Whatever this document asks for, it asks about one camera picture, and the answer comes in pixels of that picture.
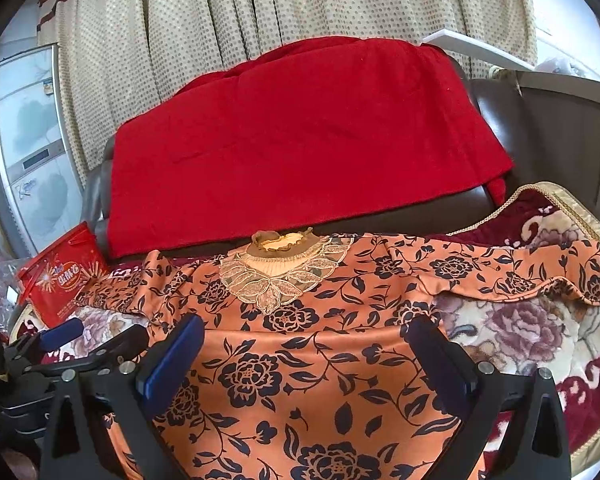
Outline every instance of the orange floral shirt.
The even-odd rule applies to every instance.
[[[103,278],[77,298],[143,314],[152,342],[184,313],[205,321],[200,354],[154,420],[194,479],[417,480],[459,420],[405,340],[413,316],[439,319],[431,304],[443,291],[600,304],[600,243],[589,240],[515,250],[334,235],[276,276],[242,254],[174,267],[154,251],[142,269]],[[138,478],[115,424],[110,434]]]

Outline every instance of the red tin box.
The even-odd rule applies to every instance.
[[[84,285],[106,272],[96,238],[82,222],[18,271],[24,287],[18,302],[29,299],[42,322],[53,328],[75,310],[74,299]]]

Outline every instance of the plastic bag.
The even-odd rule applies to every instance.
[[[21,258],[0,262],[0,334],[7,339],[23,309],[17,306],[22,286],[16,274],[28,261]]]
[[[591,79],[589,71],[580,63],[568,57],[552,57],[545,59],[542,63],[536,65],[536,72],[550,72],[553,74],[575,75]]]

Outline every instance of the floral blanket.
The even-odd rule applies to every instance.
[[[89,352],[124,332],[130,326],[134,324],[147,326],[148,324],[148,320],[144,316],[121,314],[89,306],[78,308],[68,319],[73,319],[74,317],[80,319],[84,325],[82,335],[62,345],[55,352],[47,354],[43,358],[43,363],[54,363],[87,357]],[[48,327],[40,321],[36,313],[29,306],[22,312],[16,322],[16,326],[11,333],[10,342],[15,341],[25,333],[33,334],[42,332],[43,330],[48,330]]]
[[[493,218],[448,238],[531,249],[569,245],[583,238],[600,240],[600,224],[578,215],[579,204],[565,203],[568,195],[562,190],[561,200],[552,193],[555,188],[526,187]],[[600,279],[591,286],[592,295],[600,297]],[[600,306],[562,300],[550,293],[514,303],[443,293],[435,305],[449,339],[461,344],[474,361],[488,360],[509,374],[528,375],[540,366],[550,368],[564,408],[574,474],[600,457],[598,450],[590,460],[574,460],[600,437]],[[502,416],[492,434],[485,449],[487,459],[498,449],[507,420]]]

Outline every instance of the beige polka dot curtain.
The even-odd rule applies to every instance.
[[[531,0],[40,0],[38,43],[60,45],[64,119],[84,180],[120,124],[203,73],[302,38],[417,42],[440,28],[536,62]]]

